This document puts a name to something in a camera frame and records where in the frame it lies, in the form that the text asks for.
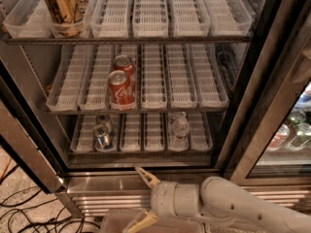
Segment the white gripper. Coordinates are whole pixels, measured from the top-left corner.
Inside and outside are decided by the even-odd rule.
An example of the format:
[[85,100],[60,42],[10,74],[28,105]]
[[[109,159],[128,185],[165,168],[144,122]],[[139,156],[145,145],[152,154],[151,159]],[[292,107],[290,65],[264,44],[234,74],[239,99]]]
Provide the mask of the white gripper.
[[158,217],[185,218],[202,222],[203,204],[200,186],[195,183],[175,183],[160,181],[155,175],[142,167],[136,172],[144,183],[152,189],[151,211],[142,210],[122,233],[138,233],[158,221]]

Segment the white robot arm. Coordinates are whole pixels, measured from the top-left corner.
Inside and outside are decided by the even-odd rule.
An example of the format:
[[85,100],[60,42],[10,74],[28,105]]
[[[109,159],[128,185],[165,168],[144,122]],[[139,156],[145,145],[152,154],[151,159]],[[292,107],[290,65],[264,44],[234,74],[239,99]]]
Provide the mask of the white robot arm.
[[240,219],[267,233],[311,233],[311,216],[261,200],[221,177],[201,184],[158,179],[138,167],[136,172],[152,190],[151,208],[141,211],[122,233],[138,233],[162,217],[190,219],[228,226]]

